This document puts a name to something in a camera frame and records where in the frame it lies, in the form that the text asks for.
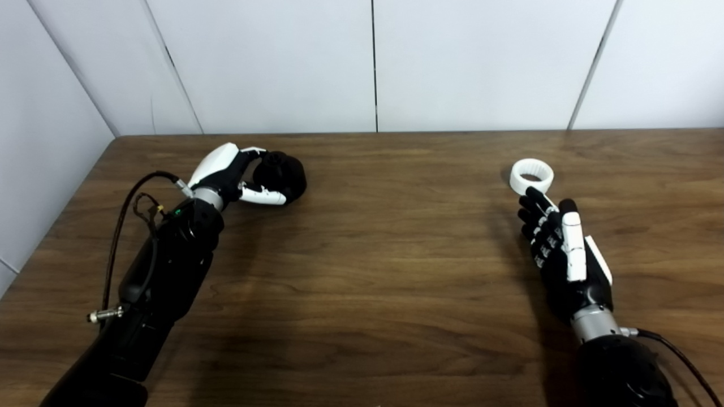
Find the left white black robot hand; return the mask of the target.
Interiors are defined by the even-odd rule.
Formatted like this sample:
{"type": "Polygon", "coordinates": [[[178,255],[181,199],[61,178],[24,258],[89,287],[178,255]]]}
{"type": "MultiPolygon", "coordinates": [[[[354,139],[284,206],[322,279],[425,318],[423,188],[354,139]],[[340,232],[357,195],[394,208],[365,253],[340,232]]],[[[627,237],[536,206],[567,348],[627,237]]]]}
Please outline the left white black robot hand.
{"type": "Polygon", "coordinates": [[[292,203],[289,193],[269,189],[261,183],[245,182],[243,176],[256,160],[270,158],[271,152],[257,147],[239,149],[233,142],[212,150],[192,174],[188,188],[189,198],[202,200],[222,212],[232,202],[258,205],[287,206],[292,203]]]}

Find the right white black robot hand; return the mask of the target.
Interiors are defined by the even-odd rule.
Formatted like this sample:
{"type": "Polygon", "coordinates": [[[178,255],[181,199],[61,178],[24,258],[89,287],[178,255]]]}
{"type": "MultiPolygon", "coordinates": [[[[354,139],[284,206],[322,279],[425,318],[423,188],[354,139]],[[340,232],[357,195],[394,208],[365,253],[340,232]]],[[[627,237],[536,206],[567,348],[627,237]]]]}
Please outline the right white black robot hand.
{"type": "Polygon", "coordinates": [[[613,311],[612,276],[592,237],[583,233],[576,202],[567,198],[555,205],[545,193],[528,187],[518,203],[522,235],[551,312],[569,324],[590,306],[613,311]]]}

